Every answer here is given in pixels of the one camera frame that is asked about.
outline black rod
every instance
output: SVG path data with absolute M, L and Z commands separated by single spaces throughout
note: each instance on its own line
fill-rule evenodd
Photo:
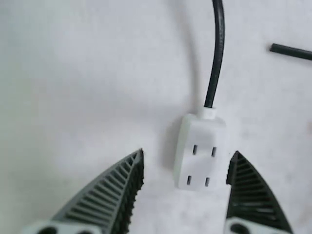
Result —
M 292 57 L 297 57 L 301 59 L 312 60 L 312 52 L 308 50 L 301 50 L 293 47 L 288 47 L 285 45 L 272 44 L 270 47 L 271 52 L 288 55 Z

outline cable strain relief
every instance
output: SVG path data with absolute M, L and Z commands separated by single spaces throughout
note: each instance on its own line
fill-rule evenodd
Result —
M 201 119 L 214 119 L 216 116 L 216 108 L 200 107 L 197 112 L 197 117 Z

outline outlet slot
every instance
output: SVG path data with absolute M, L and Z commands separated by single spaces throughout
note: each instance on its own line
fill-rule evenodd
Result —
M 215 157 L 216 154 L 216 147 L 213 147 L 213 150 L 211 152 L 211 157 Z
M 196 155 L 196 153 L 197 153 L 197 145 L 194 145 L 194 147 L 193 147 L 193 155 Z
M 205 181 L 205 187 L 208 187 L 208 185 L 209 185 L 209 180 L 210 180 L 210 178 L 207 177 L 207 178 L 206 178 L 206 181 Z
M 192 177 L 189 175 L 188 177 L 187 177 L 187 185 L 190 185 L 191 184 L 191 179 L 192 179 Z

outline extension cord outlet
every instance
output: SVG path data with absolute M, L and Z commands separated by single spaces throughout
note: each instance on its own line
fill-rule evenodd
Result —
M 197 116 L 184 116 L 175 155 L 176 187 L 208 191 L 217 184 L 214 171 L 224 157 L 226 123 L 215 115 L 216 109 L 202 107 Z

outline white tabletop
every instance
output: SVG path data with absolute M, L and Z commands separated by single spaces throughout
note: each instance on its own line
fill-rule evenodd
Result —
M 239 150 L 263 175 L 293 230 L 312 232 L 310 0 L 225 0 L 215 98 L 228 125 L 220 187 L 179 191 L 172 170 L 181 118 L 202 104 L 215 26 L 210 0 L 0 3 L 0 226 L 49 219 L 113 163 L 142 147 L 145 184 L 131 234 L 222 233 Z

